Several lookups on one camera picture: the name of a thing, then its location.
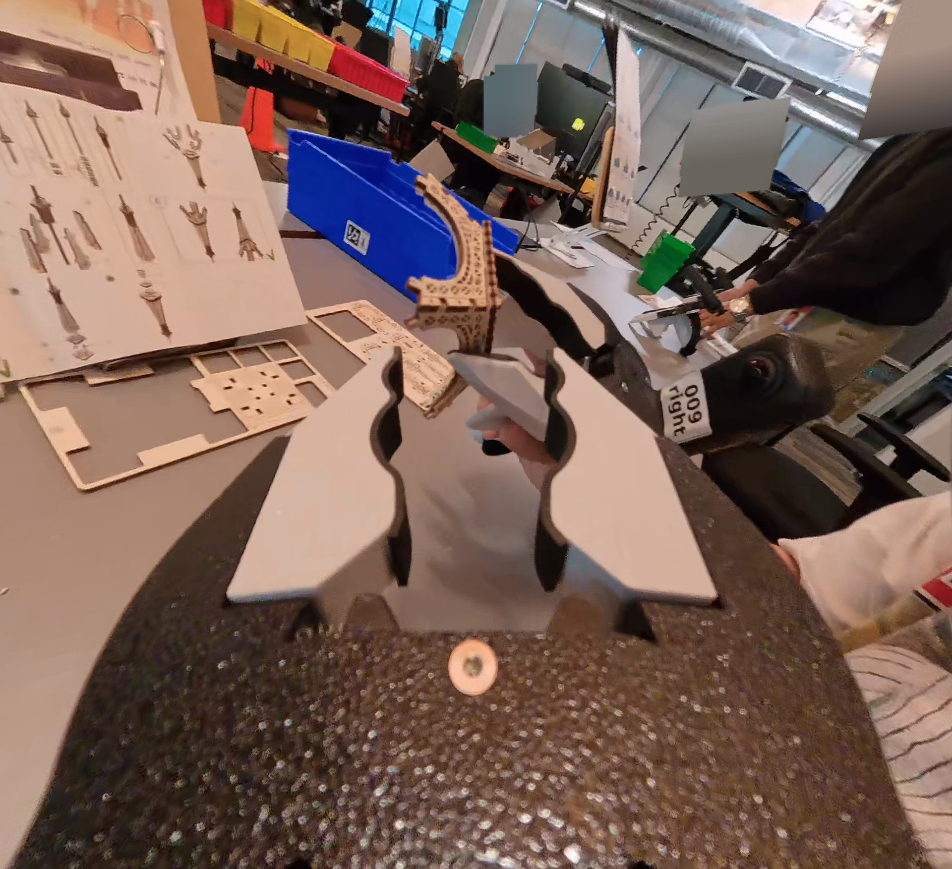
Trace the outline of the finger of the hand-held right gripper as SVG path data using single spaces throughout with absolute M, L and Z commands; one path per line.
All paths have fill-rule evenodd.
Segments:
M 633 347 L 589 293 L 515 256 L 495 255 L 498 286 L 576 363 L 632 363 Z
M 533 439 L 544 439 L 549 416 L 544 380 L 531 371 L 525 356 L 454 351 L 448 354 L 448 362 L 460 379 L 489 401 L 466 423 L 478 441 L 487 432 L 499 431 L 506 420 L 516 423 Z

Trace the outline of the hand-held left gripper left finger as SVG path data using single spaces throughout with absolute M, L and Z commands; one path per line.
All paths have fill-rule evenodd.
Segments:
M 340 624 L 357 597 L 408 585 L 411 528 L 391 463 L 402 399 L 402 352 L 383 348 L 303 419 L 227 588 L 230 604 L 304 601 Z

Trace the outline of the wooden lattice tower piece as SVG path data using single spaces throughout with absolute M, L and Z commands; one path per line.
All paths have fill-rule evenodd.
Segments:
M 444 328 L 458 339 L 458 351 L 491 353 L 498 310 L 503 303 L 497 279 L 490 221 L 477 223 L 459 199 L 432 175 L 421 175 L 415 189 L 446 223 L 456 248 L 455 273 L 446 280 L 412 277 L 406 289 L 416 300 L 406 327 Z

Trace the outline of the person's right forearm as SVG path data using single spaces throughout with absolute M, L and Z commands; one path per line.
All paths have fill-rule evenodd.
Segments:
M 909 499 L 773 550 L 844 653 L 950 621 L 950 493 Z

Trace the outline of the white desk stand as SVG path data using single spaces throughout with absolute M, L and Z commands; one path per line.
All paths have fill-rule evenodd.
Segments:
M 540 237 L 541 247 L 562 263 L 574 269 L 594 268 L 594 261 L 586 254 L 584 246 L 572 242 L 567 232 L 556 230 L 551 236 Z

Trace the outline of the person's right hand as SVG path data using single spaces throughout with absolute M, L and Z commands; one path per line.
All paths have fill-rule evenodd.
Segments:
M 484 454 L 512 454 L 518 459 L 532 485 L 541 491 L 546 476 L 554 467 L 554 459 L 547 453 L 543 442 L 506 417 L 503 417 L 499 428 L 482 430 L 479 434 Z

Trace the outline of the black office chair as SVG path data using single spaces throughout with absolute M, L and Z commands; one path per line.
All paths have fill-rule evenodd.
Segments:
M 769 542 L 829 534 L 887 506 L 920 498 L 911 480 L 921 472 L 950 482 L 949 470 L 897 427 L 864 413 L 859 418 L 893 448 L 891 463 L 882 462 L 871 447 L 827 423 L 809 427 L 857 473 L 860 491 L 850 505 L 775 447 L 714 452 L 704 458 L 701 469 Z

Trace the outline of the large wooden puzzle sheet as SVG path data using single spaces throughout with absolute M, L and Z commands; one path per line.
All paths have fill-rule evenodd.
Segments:
M 22 381 L 17 387 L 65 474 L 82 492 L 101 490 L 289 426 L 316 408 L 305 393 L 307 389 L 318 392 L 324 400 L 336 392 L 336 387 L 285 339 L 193 353 L 183 360 L 196 375 L 188 385 L 210 414 L 231 416 L 241 430 L 216 441 L 197 432 L 139 450 L 131 468 L 95 480 L 83 479 L 74 461 L 75 455 L 89 451 L 92 445 L 73 413 L 67 406 L 42 407 L 36 399 L 40 387 L 62 384 L 74 380 L 74 376 Z

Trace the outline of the dark table with wooden edge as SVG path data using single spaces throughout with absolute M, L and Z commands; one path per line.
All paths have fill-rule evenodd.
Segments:
M 559 194 L 567 194 L 572 197 L 578 197 L 577 193 L 573 193 L 575 189 L 570 185 L 565 185 L 564 183 L 554 179 L 554 178 L 545 178 L 541 175 L 533 173 L 529 170 L 526 170 L 524 167 L 521 167 L 517 163 L 508 161 L 506 159 L 497 157 L 493 154 L 489 154 L 482 149 L 479 149 L 477 146 L 471 144 L 466 139 L 460 137 L 458 133 L 445 125 L 437 121 L 431 122 L 432 127 L 446 139 L 454 142 L 455 144 L 463 147 L 468 152 L 472 153 L 475 157 L 480 159 L 482 162 L 490 165 L 495 170 L 498 170 L 500 173 L 505 174 L 508 177 L 521 180 L 523 182 L 530 183 L 532 185 L 538 185 L 548 190 L 557 192 Z

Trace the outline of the small wooden puzzle sheet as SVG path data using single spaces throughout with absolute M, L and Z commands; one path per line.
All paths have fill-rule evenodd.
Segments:
M 362 363 L 383 348 L 398 348 L 402 354 L 404 394 L 422 415 L 434 419 L 467 389 L 468 384 L 446 358 L 413 335 L 406 327 L 365 300 L 310 309 L 308 320 Z M 347 315 L 363 328 L 363 336 L 346 339 L 331 324 Z

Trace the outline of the blue plastic bin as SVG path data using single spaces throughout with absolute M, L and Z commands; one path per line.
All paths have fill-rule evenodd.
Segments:
M 328 136 L 288 131 L 288 212 L 411 299 L 411 277 L 447 279 L 456 249 L 408 163 Z

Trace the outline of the instruction sheet with tower drawings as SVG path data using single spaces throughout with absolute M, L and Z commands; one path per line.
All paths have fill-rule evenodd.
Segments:
M 305 321 L 237 125 L 2 87 L 2 384 Z

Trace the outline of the orange traffic cone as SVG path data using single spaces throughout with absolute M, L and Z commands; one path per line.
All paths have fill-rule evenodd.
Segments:
M 273 94 L 256 87 L 248 88 L 239 125 L 254 151 L 267 155 L 287 153 L 277 141 L 274 116 Z

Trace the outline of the person's striped clothing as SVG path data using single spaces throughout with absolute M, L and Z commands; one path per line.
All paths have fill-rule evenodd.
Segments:
M 951 866 L 951 651 L 948 618 L 851 651 L 901 807 L 931 867 Z

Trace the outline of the yellow storage bin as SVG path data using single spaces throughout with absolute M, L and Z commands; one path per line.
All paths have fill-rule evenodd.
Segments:
M 322 71 L 328 71 L 336 47 L 322 33 L 253 0 L 233 0 L 232 32 Z

